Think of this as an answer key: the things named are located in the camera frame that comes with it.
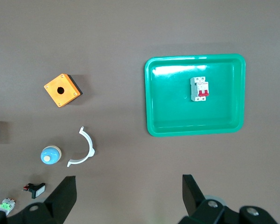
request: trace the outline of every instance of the white circuit breaker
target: white circuit breaker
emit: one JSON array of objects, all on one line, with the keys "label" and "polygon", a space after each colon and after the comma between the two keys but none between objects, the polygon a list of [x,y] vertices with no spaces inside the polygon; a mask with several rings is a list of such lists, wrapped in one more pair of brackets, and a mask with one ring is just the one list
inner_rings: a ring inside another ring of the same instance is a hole
[{"label": "white circuit breaker", "polygon": [[191,100],[205,101],[209,95],[209,82],[205,81],[205,77],[191,78]]}]

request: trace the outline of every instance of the screw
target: screw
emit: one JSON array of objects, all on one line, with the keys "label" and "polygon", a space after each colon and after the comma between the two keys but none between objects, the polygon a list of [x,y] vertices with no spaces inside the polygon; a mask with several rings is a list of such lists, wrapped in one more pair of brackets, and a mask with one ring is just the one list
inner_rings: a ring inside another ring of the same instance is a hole
[{"label": "screw", "polygon": [[29,211],[35,211],[35,210],[38,210],[38,206],[37,205],[34,205],[32,206]]},{"label": "screw", "polygon": [[215,201],[209,201],[207,204],[212,208],[217,208],[218,207],[218,204]]},{"label": "screw", "polygon": [[253,216],[258,216],[259,213],[256,209],[254,208],[247,208],[247,212],[250,214],[250,215],[253,215]]}]

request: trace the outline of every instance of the green tray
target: green tray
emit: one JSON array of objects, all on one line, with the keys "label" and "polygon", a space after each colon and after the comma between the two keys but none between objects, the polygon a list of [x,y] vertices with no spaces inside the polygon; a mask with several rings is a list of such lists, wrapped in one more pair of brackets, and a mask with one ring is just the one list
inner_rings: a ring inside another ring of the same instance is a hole
[{"label": "green tray", "polygon": [[[192,77],[210,95],[191,100]],[[230,133],[244,123],[245,60],[241,55],[153,57],[145,65],[147,129],[155,137]]]}]

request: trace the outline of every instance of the white curved handle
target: white curved handle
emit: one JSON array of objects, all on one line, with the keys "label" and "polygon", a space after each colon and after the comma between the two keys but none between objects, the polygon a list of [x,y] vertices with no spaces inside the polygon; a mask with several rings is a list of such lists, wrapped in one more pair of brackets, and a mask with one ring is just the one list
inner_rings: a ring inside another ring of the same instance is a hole
[{"label": "white curved handle", "polygon": [[88,152],[88,155],[83,158],[83,159],[80,159],[80,160],[70,160],[67,164],[67,167],[69,167],[71,164],[79,164],[79,163],[82,163],[84,162],[85,160],[88,159],[88,157],[92,157],[95,153],[95,150],[92,146],[92,140],[90,138],[90,136],[84,131],[84,127],[82,126],[80,131],[79,131],[79,134],[83,135],[86,140],[88,141],[88,144],[89,144],[89,152]]}]

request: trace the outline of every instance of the gray background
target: gray background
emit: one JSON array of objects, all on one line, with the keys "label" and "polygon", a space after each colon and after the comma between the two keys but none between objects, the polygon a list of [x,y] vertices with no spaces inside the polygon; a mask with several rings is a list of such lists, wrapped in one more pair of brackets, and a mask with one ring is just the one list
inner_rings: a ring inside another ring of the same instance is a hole
[{"label": "gray background", "polygon": [[[246,59],[243,128],[150,136],[145,62],[220,53]],[[58,108],[43,86],[61,73],[84,94]],[[97,153],[67,168],[87,154],[81,126]],[[40,160],[49,144],[63,152],[52,166]],[[11,215],[76,175],[67,224],[175,224],[187,214],[182,174],[280,222],[280,0],[0,0],[0,203],[17,200]],[[32,200],[28,182],[48,187]]]}]

